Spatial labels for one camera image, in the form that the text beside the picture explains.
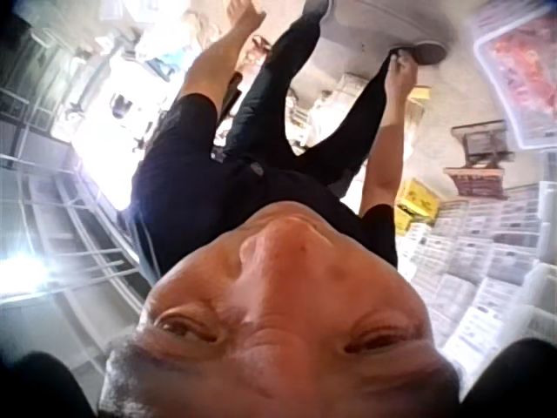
man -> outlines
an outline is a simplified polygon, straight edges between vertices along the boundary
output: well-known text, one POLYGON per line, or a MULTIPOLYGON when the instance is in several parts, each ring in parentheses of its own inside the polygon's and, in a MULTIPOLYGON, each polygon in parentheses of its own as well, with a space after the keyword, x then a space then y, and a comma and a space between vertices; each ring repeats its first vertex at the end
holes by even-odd
POLYGON ((273 46, 222 164, 211 160, 220 105, 265 14, 232 0, 231 30, 191 67, 134 178, 131 229, 154 287, 111 354, 102 414, 435 417, 458 406, 456 373, 397 273, 393 225, 414 59, 445 53, 393 50, 338 130, 296 157, 285 96, 330 6, 308 2, 273 46), (357 216, 329 186, 368 157, 357 216))

foot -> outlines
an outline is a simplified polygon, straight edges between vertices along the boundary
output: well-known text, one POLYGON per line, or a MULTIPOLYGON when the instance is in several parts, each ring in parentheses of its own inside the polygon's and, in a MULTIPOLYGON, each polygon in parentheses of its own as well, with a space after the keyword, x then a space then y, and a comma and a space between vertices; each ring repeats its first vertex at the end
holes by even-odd
POLYGON ((333 0, 305 0, 302 15, 317 15, 322 19, 331 12, 333 6, 333 0))
POLYGON ((253 0, 230 0, 226 6, 226 15, 232 28, 253 33, 261 26, 266 13, 254 4, 253 0))
POLYGON ((418 65, 436 65, 447 56, 446 48, 435 41, 418 42, 413 46, 400 46, 395 49, 408 51, 418 65))

black pants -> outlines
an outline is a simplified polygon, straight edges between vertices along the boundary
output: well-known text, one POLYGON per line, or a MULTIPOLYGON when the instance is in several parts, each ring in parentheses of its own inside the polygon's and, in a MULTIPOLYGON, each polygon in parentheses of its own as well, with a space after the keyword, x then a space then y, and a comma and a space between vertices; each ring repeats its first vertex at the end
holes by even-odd
POLYGON ((225 154, 303 172, 339 197, 367 159, 386 106, 388 59, 329 137, 297 157, 286 140, 286 93, 315 50, 320 17, 303 15, 278 39, 245 96, 226 140, 225 154))

